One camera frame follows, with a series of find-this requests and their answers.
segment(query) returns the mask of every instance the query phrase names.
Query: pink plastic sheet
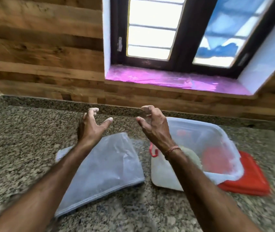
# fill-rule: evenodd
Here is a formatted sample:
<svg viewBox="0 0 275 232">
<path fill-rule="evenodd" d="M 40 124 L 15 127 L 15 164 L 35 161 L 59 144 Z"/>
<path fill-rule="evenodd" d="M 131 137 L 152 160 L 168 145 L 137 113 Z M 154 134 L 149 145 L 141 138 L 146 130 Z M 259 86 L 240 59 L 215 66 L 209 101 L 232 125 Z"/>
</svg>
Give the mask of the pink plastic sheet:
<svg viewBox="0 0 275 232">
<path fill-rule="evenodd" d="M 252 95 L 236 79 L 112 65 L 106 80 L 151 84 L 236 95 Z"/>
</svg>

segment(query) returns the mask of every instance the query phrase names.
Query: red plastic lid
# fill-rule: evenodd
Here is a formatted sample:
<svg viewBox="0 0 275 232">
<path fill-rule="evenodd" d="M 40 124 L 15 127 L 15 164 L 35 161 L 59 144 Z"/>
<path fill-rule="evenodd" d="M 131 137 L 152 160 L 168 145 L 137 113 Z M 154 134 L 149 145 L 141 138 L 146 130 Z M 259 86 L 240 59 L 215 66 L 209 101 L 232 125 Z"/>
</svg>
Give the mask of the red plastic lid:
<svg viewBox="0 0 275 232">
<path fill-rule="evenodd" d="M 225 181 L 218 185 L 224 191 L 233 193 L 266 196 L 271 193 L 270 186 L 263 172 L 251 155 L 240 151 L 240 161 L 244 167 L 244 175 L 238 181 Z"/>
</svg>

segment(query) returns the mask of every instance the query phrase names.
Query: plastic bag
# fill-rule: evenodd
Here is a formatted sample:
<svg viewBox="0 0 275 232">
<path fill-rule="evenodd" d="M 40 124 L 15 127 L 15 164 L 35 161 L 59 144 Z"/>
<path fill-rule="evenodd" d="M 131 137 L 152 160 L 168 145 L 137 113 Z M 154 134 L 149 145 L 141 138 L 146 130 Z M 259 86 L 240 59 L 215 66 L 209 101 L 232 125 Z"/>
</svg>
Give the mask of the plastic bag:
<svg viewBox="0 0 275 232">
<path fill-rule="evenodd" d="M 59 150 L 56 162 L 72 148 Z M 106 136 L 78 168 L 55 216 L 144 181 L 142 165 L 127 133 Z"/>
</svg>

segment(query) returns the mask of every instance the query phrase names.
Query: flour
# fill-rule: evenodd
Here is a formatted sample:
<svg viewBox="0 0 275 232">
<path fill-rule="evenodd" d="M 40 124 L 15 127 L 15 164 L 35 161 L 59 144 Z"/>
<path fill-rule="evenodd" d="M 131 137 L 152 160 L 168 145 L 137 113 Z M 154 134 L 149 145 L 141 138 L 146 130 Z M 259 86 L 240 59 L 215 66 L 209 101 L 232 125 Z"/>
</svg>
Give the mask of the flour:
<svg viewBox="0 0 275 232">
<path fill-rule="evenodd" d="M 202 163 L 200 158 L 198 157 L 198 155 L 191 149 L 186 148 L 184 146 L 179 146 L 181 148 L 181 150 L 185 153 L 186 156 L 188 156 L 188 158 L 190 158 L 190 160 L 192 160 L 192 162 L 199 168 L 202 170 Z"/>
</svg>

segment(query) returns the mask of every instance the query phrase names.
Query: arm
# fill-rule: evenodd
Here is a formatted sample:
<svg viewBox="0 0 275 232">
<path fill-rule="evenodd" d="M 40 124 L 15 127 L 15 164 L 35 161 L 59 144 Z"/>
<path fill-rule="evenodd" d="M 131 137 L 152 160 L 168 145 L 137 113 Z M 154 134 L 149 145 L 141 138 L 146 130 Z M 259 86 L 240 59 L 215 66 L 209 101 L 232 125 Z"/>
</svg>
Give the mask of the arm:
<svg viewBox="0 0 275 232">
<path fill-rule="evenodd" d="M 142 110 L 151 117 L 151 124 L 141 117 L 137 117 L 136 120 L 148 139 L 162 153 L 175 146 L 162 112 L 154 106 L 144 106 Z M 180 149 L 171 151 L 167 159 L 203 231 L 260 232 L 236 203 L 214 185 Z"/>
<path fill-rule="evenodd" d="M 0 232 L 45 230 L 78 167 L 113 121 L 112 118 L 108 118 L 98 126 L 94 119 L 98 111 L 98 108 L 90 108 L 88 113 L 84 114 L 78 129 L 77 145 L 0 215 Z"/>
</svg>

